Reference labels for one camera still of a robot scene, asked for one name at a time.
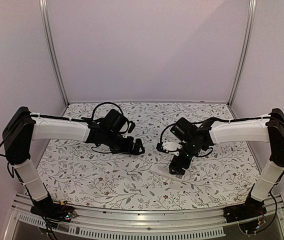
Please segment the white remote control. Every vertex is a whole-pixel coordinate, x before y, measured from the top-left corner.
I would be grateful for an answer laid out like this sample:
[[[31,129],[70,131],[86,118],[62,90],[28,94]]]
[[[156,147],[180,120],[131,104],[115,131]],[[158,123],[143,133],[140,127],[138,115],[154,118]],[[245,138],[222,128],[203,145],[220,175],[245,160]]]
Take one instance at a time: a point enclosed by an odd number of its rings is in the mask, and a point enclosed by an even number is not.
[[[183,182],[185,176],[184,175],[180,175],[180,174],[171,174],[169,172],[168,168],[165,167],[160,167],[160,166],[154,166],[150,169],[150,171],[155,174],[155,175],[159,175],[161,177],[167,178],[167,179],[171,179],[174,181],[178,181],[178,182]]]

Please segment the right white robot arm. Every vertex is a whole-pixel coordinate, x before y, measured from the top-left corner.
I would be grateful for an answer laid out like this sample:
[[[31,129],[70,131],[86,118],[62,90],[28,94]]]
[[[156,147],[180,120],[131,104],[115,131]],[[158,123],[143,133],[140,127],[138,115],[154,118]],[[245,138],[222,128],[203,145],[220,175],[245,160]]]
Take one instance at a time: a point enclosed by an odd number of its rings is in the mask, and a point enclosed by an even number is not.
[[[270,144],[270,159],[263,168],[260,177],[248,194],[248,201],[241,206],[244,218],[251,218],[260,210],[272,188],[284,174],[284,113],[279,108],[262,116],[220,119],[210,117],[200,122],[190,122],[184,117],[167,126],[179,140],[164,142],[162,139],[156,149],[162,153],[173,153],[168,167],[169,176],[183,176],[190,167],[191,160],[198,157],[200,151],[228,142],[265,142]]]

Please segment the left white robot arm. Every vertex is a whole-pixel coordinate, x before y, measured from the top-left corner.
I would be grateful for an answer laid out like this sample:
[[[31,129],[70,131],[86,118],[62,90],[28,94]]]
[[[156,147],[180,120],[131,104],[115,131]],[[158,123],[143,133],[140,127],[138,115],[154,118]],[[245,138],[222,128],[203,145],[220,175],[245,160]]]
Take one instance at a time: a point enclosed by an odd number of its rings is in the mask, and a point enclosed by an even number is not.
[[[116,105],[106,116],[81,119],[32,113],[26,106],[20,107],[2,132],[0,156],[20,177],[37,209],[45,216],[56,213],[56,205],[40,179],[31,161],[30,148],[36,140],[67,140],[107,146],[111,154],[139,156],[145,153],[142,140],[129,134],[135,123],[124,116]]]

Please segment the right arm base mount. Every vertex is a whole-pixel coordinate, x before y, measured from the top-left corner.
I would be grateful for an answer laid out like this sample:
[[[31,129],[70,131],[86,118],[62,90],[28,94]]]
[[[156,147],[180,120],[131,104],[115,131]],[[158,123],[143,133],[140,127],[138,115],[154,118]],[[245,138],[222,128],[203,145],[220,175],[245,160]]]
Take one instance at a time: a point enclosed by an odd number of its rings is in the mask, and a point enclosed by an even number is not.
[[[244,203],[223,208],[223,217],[227,223],[259,217],[267,213],[264,201],[253,199],[251,192],[252,190],[250,190]]]

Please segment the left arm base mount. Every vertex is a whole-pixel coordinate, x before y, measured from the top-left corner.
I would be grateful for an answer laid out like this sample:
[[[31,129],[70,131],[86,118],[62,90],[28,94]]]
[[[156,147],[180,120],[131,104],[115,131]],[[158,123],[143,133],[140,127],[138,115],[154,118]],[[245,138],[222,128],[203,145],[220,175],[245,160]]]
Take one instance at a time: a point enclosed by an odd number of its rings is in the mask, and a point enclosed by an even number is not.
[[[70,222],[78,215],[75,208],[67,205],[67,201],[56,203],[50,194],[42,200],[36,201],[30,197],[32,207],[30,212],[54,222]]]

